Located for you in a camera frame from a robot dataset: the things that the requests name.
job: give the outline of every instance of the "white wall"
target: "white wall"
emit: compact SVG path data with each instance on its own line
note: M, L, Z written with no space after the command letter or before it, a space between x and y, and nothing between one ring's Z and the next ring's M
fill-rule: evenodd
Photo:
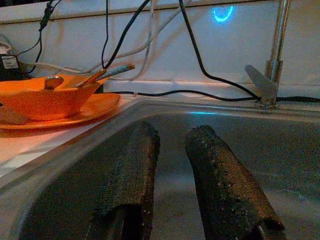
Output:
M216 6L199 6L187 9L196 35L198 47L208 72L239 83L250 83L244 67L252 64L264 72L270 58L278 3L257 1L234 4L234 11L225 23L217 23L213 17ZM156 27L173 9L156 11ZM110 41L105 56L110 56L120 34L132 13L110 15ZM139 47L147 38L148 12L143 12L129 31L120 53ZM293 0L289 12L288 27L283 49L281 87L300 85L309 96L320 97L320 1ZM7 35L18 52L32 46L38 38L38 22L7 24L0 32ZM42 62L87 69L100 59L105 40L103 16L58 19L43 31L44 52ZM21 55L26 62L34 61L37 50ZM144 52L114 62L142 62ZM139 69L123 74L133 76ZM42 69L37 75L54 73ZM211 82L198 66L186 27L179 14L161 32L151 45L151 55L146 80L170 79L172 81Z

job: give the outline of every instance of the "metal sink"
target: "metal sink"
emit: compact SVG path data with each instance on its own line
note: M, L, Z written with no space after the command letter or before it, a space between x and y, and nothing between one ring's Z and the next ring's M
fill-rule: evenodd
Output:
M205 239L185 134L212 126L253 173L289 240L320 239L320 114L144 100L0 179L0 239L86 239L133 123L159 131L153 240Z

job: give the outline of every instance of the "white countertop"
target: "white countertop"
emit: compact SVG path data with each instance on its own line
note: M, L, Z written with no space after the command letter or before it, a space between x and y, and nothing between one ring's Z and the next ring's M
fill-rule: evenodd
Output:
M122 96L118 106L118 112L131 106L134 99L136 99L136 97L131 95ZM60 129L56 131L44 129L39 132L19 133L9 131L1 132L0 130L0 177L64 144L103 121L105 120L85 126L72 127L69 129L64 128L63 130Z

